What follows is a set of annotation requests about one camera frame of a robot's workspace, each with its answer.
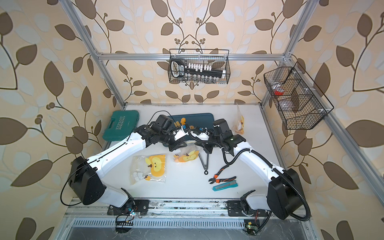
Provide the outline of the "clear resealable duck bag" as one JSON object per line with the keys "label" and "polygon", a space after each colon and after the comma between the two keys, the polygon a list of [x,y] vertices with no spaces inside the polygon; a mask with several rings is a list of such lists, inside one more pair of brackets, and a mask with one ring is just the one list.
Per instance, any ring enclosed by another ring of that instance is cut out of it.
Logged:
{"label": "clear resealable duck bag", "polygon": [[240,107],[237,105],[237,120],[235,122],[235,132],[237,134],[243,135],[245,133],[244,123],[244,116],[241,113]]}

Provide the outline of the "black tongs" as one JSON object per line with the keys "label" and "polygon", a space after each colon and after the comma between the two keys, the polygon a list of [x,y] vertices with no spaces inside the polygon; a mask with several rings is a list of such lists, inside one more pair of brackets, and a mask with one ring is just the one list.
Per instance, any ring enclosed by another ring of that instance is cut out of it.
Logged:
{"label": "black tongs", "polygon": [[204,168],[204,174],[208,175],[209,174],[209,172],[208,172],[209,157],[210,157],[210,154],[212,154],[212,152],[213,152],[213,146],[211,144],[203,144],[203,143],[196,143],[196,146],[198,146],[201,149],[201,151],[206,153],[206,157],[204,157],[204,158],[202,157],[203,154],[199,153],[199,158],[200,158],[200,161],[201,161],[202,166]]}

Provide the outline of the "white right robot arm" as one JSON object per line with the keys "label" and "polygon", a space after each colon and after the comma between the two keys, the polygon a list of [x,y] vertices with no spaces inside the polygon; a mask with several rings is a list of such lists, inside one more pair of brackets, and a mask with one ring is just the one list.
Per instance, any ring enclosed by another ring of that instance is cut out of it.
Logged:
{"label": "white right robot arm", "polygon": [[233,135],[224,119],[214,122],[214,132],[188,129],[185,132],[203,147],[218,147],[224,162],[230,166],[241,160],[252,169],[267,186],[265,194],[251,190],[241,197],[244,212],[266,210],[281,220],[291,216],[305,221],[306,217],[295,215],[304,204],[305,196],[295,171],[286,171],[258,153],[241,135]]}

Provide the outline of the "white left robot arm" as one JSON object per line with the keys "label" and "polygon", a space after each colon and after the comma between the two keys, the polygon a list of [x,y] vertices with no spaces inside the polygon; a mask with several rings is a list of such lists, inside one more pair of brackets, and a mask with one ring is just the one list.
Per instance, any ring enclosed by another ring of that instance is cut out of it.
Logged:
{"label": "white left robot arm", "polygon": [[171,118],[160,115],[156,121],[135,128],[128,137],[105,151],[87,159],[76,158],[68,185],[85,206],[100,202],[126,208],[133,197],[124,189],[104,184],[102,178],[122,161],[151,145],[166,144],[170,151],[181,148],[188,131],[189,127],[175,127]]}

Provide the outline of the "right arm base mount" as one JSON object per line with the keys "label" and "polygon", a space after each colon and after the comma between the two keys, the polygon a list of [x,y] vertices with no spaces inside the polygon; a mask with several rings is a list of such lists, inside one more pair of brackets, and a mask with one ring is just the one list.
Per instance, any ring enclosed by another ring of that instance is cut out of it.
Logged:
{"label": "right arm base mount", "polygon": [[[232,200],[232,201],[227,201],[225,203],[226,209],[228,210],[228,215],[230,217],[241,217],[241,216],[246,216],[246,217],[254,217],[250,223],[245,223],[245,228],[244,231],[247,233],[249,236],[256,236],[267,224],[269,221],[272,212],[267,211],[267,210],[253,210],[248,202],[246,201],[246,198],[254,193],[255,190],[248,191],[245,193],[243,196],[241,196],[240,200]],[[264,212],[265,219],[261,223],[258,221],[258,216],[259,213]]]}

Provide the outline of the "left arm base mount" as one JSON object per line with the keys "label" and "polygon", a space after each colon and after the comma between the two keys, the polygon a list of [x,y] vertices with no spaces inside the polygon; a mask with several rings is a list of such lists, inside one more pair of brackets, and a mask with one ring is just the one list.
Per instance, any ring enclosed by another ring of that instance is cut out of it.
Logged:
{"label": "left arm base mount", "polygon": [[135,218],[142,218],[148,213],[149,200],[135,200],[124,188],[121,188],[128,196],[128,200],[122,207],[109,206],[108,215],[115,216],[115,231],[117,234],[125,234],[134,226]]}

